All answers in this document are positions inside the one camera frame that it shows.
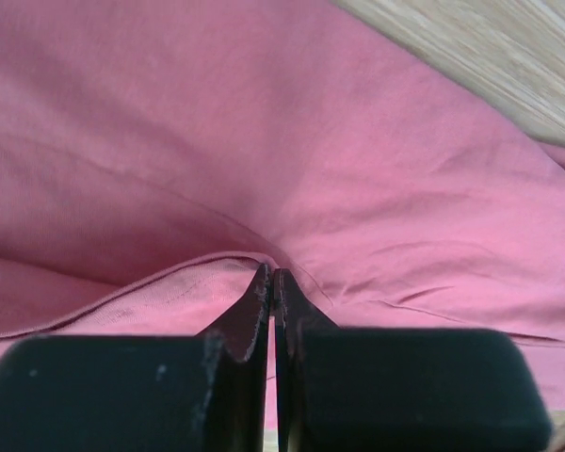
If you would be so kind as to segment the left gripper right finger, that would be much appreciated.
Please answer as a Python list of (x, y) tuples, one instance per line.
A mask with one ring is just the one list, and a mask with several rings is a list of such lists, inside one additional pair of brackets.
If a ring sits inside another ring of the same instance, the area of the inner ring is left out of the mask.
[(282, 451), (542, 451), (552, 422), (499, 331), (336, 325), (273, 276)]

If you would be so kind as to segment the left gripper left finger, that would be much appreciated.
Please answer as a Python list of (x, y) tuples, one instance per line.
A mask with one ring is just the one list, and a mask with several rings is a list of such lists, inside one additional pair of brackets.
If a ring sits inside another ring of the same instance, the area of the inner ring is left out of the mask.
[(268, 289), (194, 336), (39, 335), (0, 358), (0, 451), (258, 451)]

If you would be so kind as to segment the salmon pink t-shirt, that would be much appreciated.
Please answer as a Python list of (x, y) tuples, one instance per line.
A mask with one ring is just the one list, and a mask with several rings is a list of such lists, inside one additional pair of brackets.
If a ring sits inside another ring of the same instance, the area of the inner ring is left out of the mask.
[(194, 336), (267, 266), (336, 325), (485, 329), (565, 410), (565, 148), (326, 1), (0, 1), (0, 358)]

